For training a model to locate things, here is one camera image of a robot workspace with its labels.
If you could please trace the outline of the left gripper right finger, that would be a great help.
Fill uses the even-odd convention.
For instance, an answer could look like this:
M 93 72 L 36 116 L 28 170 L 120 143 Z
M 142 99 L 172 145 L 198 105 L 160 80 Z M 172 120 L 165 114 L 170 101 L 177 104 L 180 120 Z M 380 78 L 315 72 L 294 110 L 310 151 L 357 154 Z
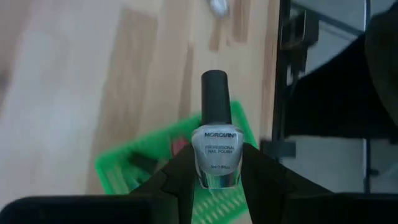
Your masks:
M 254 224 L 282 224 L 290 195 L 328 194 L 330 191 L 243 144 L 241 182 Z

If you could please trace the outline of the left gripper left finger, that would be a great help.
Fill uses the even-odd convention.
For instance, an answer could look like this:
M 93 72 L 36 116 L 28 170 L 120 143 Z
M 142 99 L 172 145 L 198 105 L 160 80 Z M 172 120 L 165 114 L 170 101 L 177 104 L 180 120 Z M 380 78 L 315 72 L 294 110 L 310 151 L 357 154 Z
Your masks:
M 191 224 L 195 178 L 195 153 L 188 144 L 129 194 L 138 204 L 134 224 Z

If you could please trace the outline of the pink nail polish bottle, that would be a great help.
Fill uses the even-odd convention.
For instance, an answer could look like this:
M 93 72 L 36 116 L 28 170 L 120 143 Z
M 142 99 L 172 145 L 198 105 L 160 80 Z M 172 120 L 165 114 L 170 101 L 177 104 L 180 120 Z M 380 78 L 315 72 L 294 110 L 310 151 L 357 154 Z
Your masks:
M 175 157 L 186 145 L 189 145 L 189 141 L 185 138 L 173 140 L 170 147 L 171 156 Z M 163 168 L 169 160 L 154 159 L 140 152 L 132 152 L 129 156 L 128 162 L 130 165 L 135 166 L 140 170 L 153 174 Z

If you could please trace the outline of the grey nail polish bottle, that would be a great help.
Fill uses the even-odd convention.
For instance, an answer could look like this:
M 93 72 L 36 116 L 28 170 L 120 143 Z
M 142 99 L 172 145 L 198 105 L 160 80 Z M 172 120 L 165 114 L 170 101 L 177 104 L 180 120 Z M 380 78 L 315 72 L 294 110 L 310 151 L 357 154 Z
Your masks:
M 243 142 L 243 132 L 233 125 L 226 72 L 205 72 L 201 76 L 201 123 L 192 135 L 197 175 L 204 189 L 238 185 Z

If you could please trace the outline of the green plastic basket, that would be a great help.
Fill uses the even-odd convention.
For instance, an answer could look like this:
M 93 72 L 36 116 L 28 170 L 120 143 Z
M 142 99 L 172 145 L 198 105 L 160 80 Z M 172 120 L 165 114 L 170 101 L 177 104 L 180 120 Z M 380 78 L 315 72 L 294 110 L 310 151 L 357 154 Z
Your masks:
M 96 158 L 95 169 L 105 193 L 128 194 L 148 181 L 152 174 L 129 162 L 132 154 L 138 152 L 157 161 L 169 160 L 172 158 L 172 141 L 180 137 L 189 140 L 192 132 L 199 127 L 200 121 L 200 113 L 194 113 L 100 154 Z M 240 221 L 242 217 L 247 218 L 248 213 L 241 184 L 228 190 L 208 190 L 202 188 L 198 182 L 195 184 L 193 224 L 230 224 Z

